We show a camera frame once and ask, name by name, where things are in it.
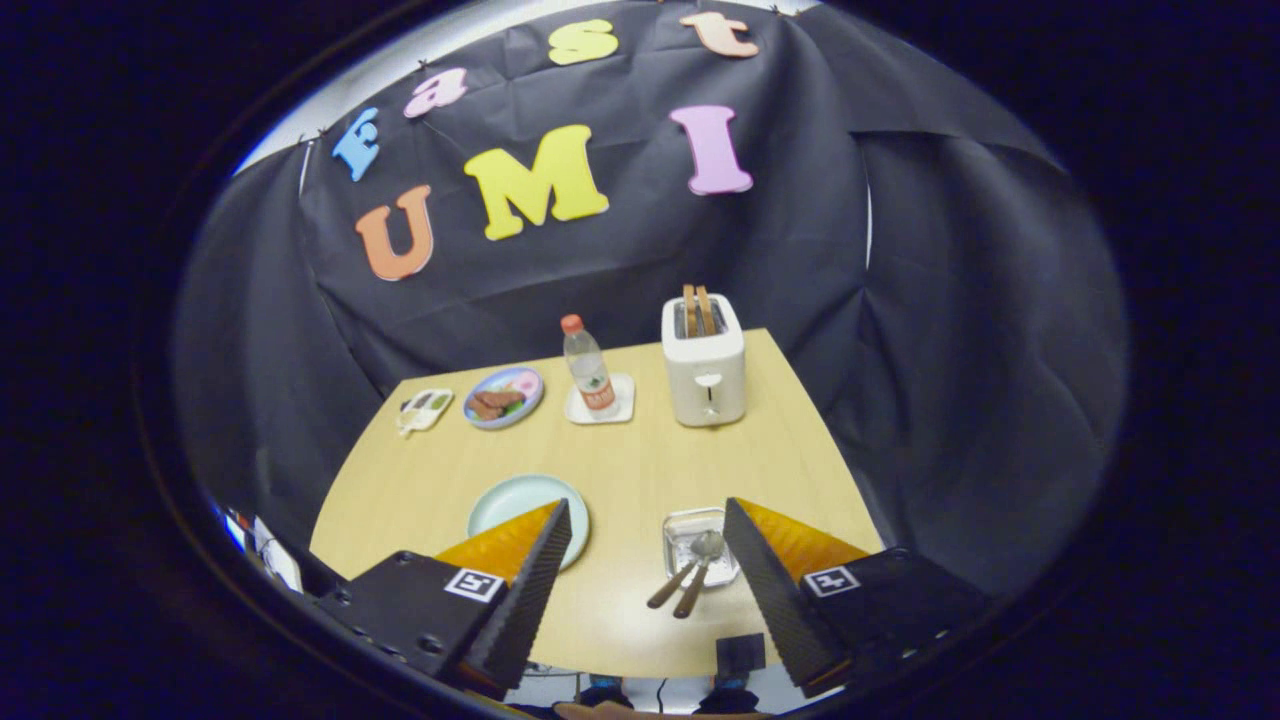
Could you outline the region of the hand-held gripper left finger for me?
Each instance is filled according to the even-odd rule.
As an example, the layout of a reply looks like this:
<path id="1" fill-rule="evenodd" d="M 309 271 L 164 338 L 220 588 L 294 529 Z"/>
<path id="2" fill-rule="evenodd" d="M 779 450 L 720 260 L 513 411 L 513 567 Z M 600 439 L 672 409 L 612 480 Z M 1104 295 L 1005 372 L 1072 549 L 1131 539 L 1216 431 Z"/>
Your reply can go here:
<path id="1" fill-rule="evenodd" d="M 436 556 L 396 551 L 317 606 L 390 660 L 502 700 L 524 678 L 572 537 L 558 498 Z"/>

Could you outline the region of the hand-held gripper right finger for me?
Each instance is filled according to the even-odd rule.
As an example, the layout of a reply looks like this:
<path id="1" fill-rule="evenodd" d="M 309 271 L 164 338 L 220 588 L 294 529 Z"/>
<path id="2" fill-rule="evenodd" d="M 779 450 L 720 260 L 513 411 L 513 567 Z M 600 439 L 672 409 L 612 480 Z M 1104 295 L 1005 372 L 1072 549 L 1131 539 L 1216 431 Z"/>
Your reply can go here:
<path id="1" fill-rule="evenodd" d="M 909 548 L 870 553 L 745 498 L 727 498 L 722 534 L 788 678 L 808 698 L 899 680 L 991 606 Z"/>

